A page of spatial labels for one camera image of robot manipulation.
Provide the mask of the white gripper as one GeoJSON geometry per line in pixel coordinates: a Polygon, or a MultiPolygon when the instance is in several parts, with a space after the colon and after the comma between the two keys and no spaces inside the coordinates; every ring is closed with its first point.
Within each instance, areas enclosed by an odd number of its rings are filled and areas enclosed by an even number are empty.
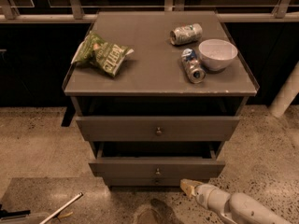
{"type": "Polygon", "coordinates": [[[210,184],[203,182],[181,179],[180,188],[184,191],[188,198],[195,195],[195,200],[206,210],[215,213],[229,213],[229,200],[231,194],[210,184]]]}

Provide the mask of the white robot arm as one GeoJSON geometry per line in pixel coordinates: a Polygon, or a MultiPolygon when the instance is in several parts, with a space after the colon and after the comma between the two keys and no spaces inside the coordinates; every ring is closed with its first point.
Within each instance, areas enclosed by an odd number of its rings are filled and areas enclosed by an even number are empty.
{"type": "Polygon", "coordinates": [[[214,185],[181,179],[180,188],[188,198],[214,212],[224,224],[291,224],[245,193],[230,194],[214,185]]]}

